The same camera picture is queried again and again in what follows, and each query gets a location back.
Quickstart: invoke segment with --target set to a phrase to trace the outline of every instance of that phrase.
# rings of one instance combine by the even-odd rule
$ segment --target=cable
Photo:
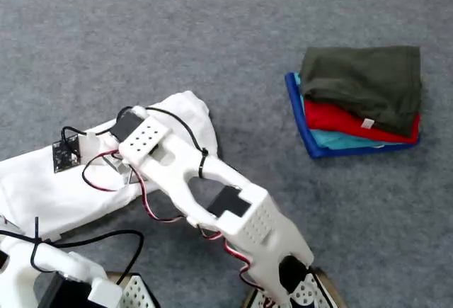
[[[86,239],[86,240],[83,240],[83,241],[69,242],[69,243],[63,243],[63,244],[51,244],[51,245],[54,246],[55,248],[58,248],[58,249],[74,248],[76,246],[85,246],[87,244],[92,244],[92,243],[95,243],[95,242],[99,242],[99,241],[102,241],[102,240],[107,239],[107,238],[112,237],[112,236],[126,235],[126,234],[137,235],[139,237],[139,246],[137,247],[137,250],[135,251],[135,254],[132,257],[132,259],[130,260],[129,264],[127,264],[126,269],[124,269],[124,271],[122,272],[122,275],[120,276],[120,278],[116,282],[117,285],[120,285],[121,282],[127,276],[127,274],[130,272],[130,270],[134,266],[135,262],[139,258],[140,253],[142,252],[143,244],[144,244],[144,235],[143,235],[143,233],[138,232],[137,230],[123,229],[123,230],[117,230],[117,231],[114,231],[114,232],[108,232],[107,234],[100,235],[100,236],[94,237],[92,239]]]
[[[228,245],[228,242],[227,242],[227,239],[224,239],[224,249],[227,253],[229,253],[230,255],[234,256],[235,258],[237,258],[238,260],[241,260],[245,263],[245,266],[241,268],[241,270],[239,271],[239,277],[241,278],[241,280],[246,283],[247,285],[250,285],[251,287],[254,287],[255,289],[258,289],[258,290],[261,290],[261,291],[264,291],[264,289],[257,285],[256,283],[253,283],[251,282],[250,280],[246,279],[243,274],[248,270],[250,269],[250,266],[251,266],[251,262],[244,256],[242,255],[241,253],[239,253],[238,251],[234,250],[232,247],[230,247]]]
[[[0,235],[13,237],[15,239],[20,239],[21,241],[33,243],[35,245],[35,247],[33,248],[32,255],[30,257],[30,263],[31,263],[31,266],[34,267],[34,269],[36,269],[37,271],[40,271],[41,273],[52,273],[53,272],[53,271],[42,270],[42,269],[38,268],[35,265],[36,251],[38,250],[38,246],[41,243],[49,244],[50,246],[53,246],[53,247],[58,248],[58,249],[65,249],[65,248],[74,248],[76,246],[85,246],[87,244],[91,244],[91,243],[95,243],[95,242],[101,241],[103,239],[107,239],[108,237],[117,236],[117,235],[123,235],[123,234],[134,234],[134,235],[137,235],[140,238],[140,240],[139,240],[139,246],[137,247],[137,250],[135,251],[134,256],[132,257],[132,259],[129,262],[129,264],[127,265],[126,269],[124,270],[124,272],[122,273],[122,275],[118,279],[117,285],[119,285],[125,279],[127,274],[132,269],[133,265],[137,261],[140,253],[142,252],[143,244],[144,244],[144,235],[141,232],[138,232],[137,230],[131,230],[131,229],[117,230],[117,231],[114,231],[114,232],[109,232],[107,234],[94,237],[92,239],[87,239],[87,240],[78,241],[78,242],[63,243],[63,244],[42,242],[41,238],[39,238],[39,226],[38,226],[38,218],[37,217],[35,217],[35,238],[24,236],[24,235],[20,235],[20,234],[16,234],[14,232],[8,232],[6,230],[0,230]]]
[[[173,222],[179,221],[181,218],[184,218],[184,216],[182,216],[182,215],[178,215],[178,216],[176,216],[174,218],[159,218],[159,217],[157,217],[156,214],[154,214],[154,212],[149,207],[148,198],[147,198],[147,186],[144,183],[144,180],[143,180],[142,176],[140,176],[140,173],[137,170],[135,170],[134,167],[130,166],[130,168],[132,169],[132,172],[135,174],[135,176],[137,177],[137,179],[138,179],[138,181],[140,183],[140,188],[142,189],[143,206],[144,206],[144,209],[147,211],[147,213],[148,213],[148,215],[150,217],[152,217],[156,221],[163,222],[163,223],[173,223]]]
[[[203,228],[200,225],[197,225],[197,228],[200,231],[201,236],[203,236],[203,238],[205,238],[209,241],[214,241],[215,239],[219,239],[222,237],[221,232],[215,232],[211,235],[206,235],[205,231],[203,230]]]
[[[33,247],[33,251],[30,256],[30,264],[34,269],[36,269],[37,271],[40,271],[41,273],[53,273],[53,270],[43,270],[35,264],[36,251],[38,251],[38,247],[41,243],[42,243],[42,239],[40,239],[39,219],[37,217],[35,217],[35,245]]]
[[[115,189],[115,190],[112,190],[112,189],[107,189],[107,188],[103,188],[101,186],[96,186],[94,185],[92,182],[90,182],[87,177],[85,176],[85,171],[86,169],[91,165],[91,163],[93,163],[96,159],[98,158],[101,158],[103,156],[107,156],[108,154],[109,155],[113,155],[113,154],[116,154],[118,152],[118,150],[110,150],[110,151],[106,151],[106,152],[102,152],[100,154],[98,154],[97,156],[93,157],[92,159],[90,159],[88,161],[88,163],[86,163],[83,171],[82,171],[82,179],[84,180],[84,182],[86,184],[88,184],[89,186],[91,186],[92,188],[95,188],[96,190],[100,190],[100,191],[106,191],[106,192],[109,192],[109,193],[112,193],[114,191],[118,191],[118,189]]]
[[[105,130],[102,130],[100,132],[96,132],[94,135],[95,136],[100,136],[100,135],[104,135],[105,133],[109,132],[111,129],[111,127],[109,127],[108,129],[105,129]],[[87,133],[84,132],[84,131],[81,131],[79,129],[76,129],[75,127],[72,127],[72,126],[64,126],[62,128],[62,131],[60,132],[61,136],[62,136],[62,141],[64,143],[64,145],[66,146],[66,148],[72,152],[73,154],[75,154],[76,156],[78,156],[80,158],[80,153],[76,150],[74,150],[72,148],[72,146],[70,145],[70,143],[68,142],[68,139],[66,137],[66,131],[72,131],[72,132],[75,132],[76,134],[78,135],[82,135],[82,136],[86,136]]]
[[[205,165],[205,159],[206,159],[207,155],[209,154],[209,152],[204,147],[203,148],[200,147],[200,145],[198,144],[197,138],[193,134],[192,129],[190,129],[190,126],[187,125],[187,123],[184,120],[182,120],[181,118],[179,118],[177,115],[175,115],[174,113],[169,112],[167,110],[162,110],[161,108],[153,108],[152,106],[149,106],[146,109],[147,110],[161,112],[161,113],[165,113],[166,115],[170,115],[171,117],[175,118],[185,128],[185,130],[190,135],[190,138],[192,139],[192,142],[195,145],[195,148],[198,151],[200,151],[201,154],[202,154],[200,166],[198,167],[198,177],[203,178],[203,166]]]
[[[124,108],[122,108],[120,110],[120,112],[118,112],[118,114],[116,116],[116,120],[118,121],[126,113],[126,111],[130,110],[131,108],[132,108],[132,106],[125,106]],[[109,127],[108,129],[102,130],[100,132],[96,132],[94,135],[95,136],[104,135],[105,133],[109,132],[112,129],[112,127]],[[76,134],[82,135],[82,136],[86,136],[88,133],[84,132],[82,130],[76,129],[75,127],[72,127],[72,126],[64,126],[62,128],[62,131],[60,132],[60,134],[62,136],[62,141],[63,141],[64,145],[66,146],[66,148],[70,152],[72,152],[73,154],[75,154],[76,156],[78,156],[80,158],[80,153],[78,153],[76,150],[74,150],[72,148],[72,146],[70,145],[70,143],[68,142],[68,139],[66,137],[66,131],[72,131],[72,132],[75,132]]]
[[[121,119],[121,117],[126,113],[126,111],[130,110],[131,108],[132,108],[132,106],[125,106],[124,108],[122,108],[120,110],[120,112],[118,112],[118,114],[116,116],[116,120]]]
[[[309,267],[309,273],[311,276],[313,276],[314,280],[316,281],[316,285],[318,286],[319,290],[321,291],[321,294],[324,296],[324,299],[327,301],[329,308],[333,308],[332,302],[329,300],[326,291],[323,288],[323,285],[319,281],[318,277],[316,276],[316,272],[312,267]]]
[[[192,129],[190,129],[189,125],[187,125],[185,123],[184,120],[182,120],[181,118],[179,118],[177,115],[175,115],[174,113],[172,112],[169,112],[167,110],[162,110],[161,108],[153,108],[153,107],[147,107],[146,108],[147,110],[152,110],[152,111],[157,111],[157,112],[161,112],[161,113],[165,113],[166,115],[170,115],[171,117],[175,118],[185,129],[186,131],[188,132],[188,134],[190,135],[190,138],[192,139],[192,142],[193,144],[195,145],[195,148],[202,152],[202,148],[200,147],[200,145],[198,144],[198,141],[197,141],[197,138],[195,138],[195,135],[193,134],[193,131]]]

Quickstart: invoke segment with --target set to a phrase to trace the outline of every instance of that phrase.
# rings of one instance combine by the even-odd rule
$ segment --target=red shirt
[[[418,124],[420,115],[416,115],[412,124],[410,137],[395,135],[376,127],[365,129],[361,127],[363,119],[359,118],[336,105],[314,103],[304,99],[305,119],[307,126],[312,130],[326,130],[344,132],[348,135],[363,137],[382,142],[414,144],[418,139]]]

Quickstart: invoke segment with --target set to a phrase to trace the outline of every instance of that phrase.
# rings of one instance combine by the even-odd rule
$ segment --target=folded clothes
[[[395,144],[386,145],[380,148],[374,147],[360,147],[352,149],[328,149],[317,145],[310,129],[306,126],[304,110],[302,107],[301,94],[296,81],[296,73],[288,73],[285,75],[285,83],[288,89],[289,99],[291,100],[292,112],[294,119],[296,120],[297,128],[304,141],[305,148],[308,151],[311,158],[320,158],[323,156],[350,156],[354,154],[373,154],[377,152],[390,152],[407,149],[414,147],[418,144],[419,140],[415,144]]]
[[[305,99],[337,105],[373,127],[412,137],[420,110],[419,47],[310,47],[301,76]]]
[[[299,74],[294,73],[294,79],[296,80],[297,85],[301,84],[302,81],[299,78]],[[308,124],[308,117],[304,106],[305,105],[304,103],[306,101],[302,97],[300,97],[300,99],[302,103],[302,109],[304,110],[305,120],[307,121]],[[355,147],[382,147],[383,145],[400,144],[380,142],[379,140],[356,137],[336,131],[310,129],[310,132],[313,135],[313,138],[319,147],[328,147],[329,149],[332,150],[352,149]]]

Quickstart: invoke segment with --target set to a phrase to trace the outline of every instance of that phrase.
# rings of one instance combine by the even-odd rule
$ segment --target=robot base
[[[253,290],[244,300],[241,308],[348,308],[327,275],[321,269],[316,269],[315,274],[322,284],[323,291],[328,295],[331,306],[329,306],[326,298],[323,297],[322,292],[318,289],[313,275],[308,274],[305,281],[300,282],[297,289],[291,294],[291,303],[266,305],[263,293],[259,290]]]

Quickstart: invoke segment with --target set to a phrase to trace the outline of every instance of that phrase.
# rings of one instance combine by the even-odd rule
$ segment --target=circuit board
[[[71,148],[80,155],[79,136],[71,136],[67,138],[67,141]],[[62,140],[52,144],[52,155],[54,160],[54,173],[80,165],[80,157],[69,150]]]

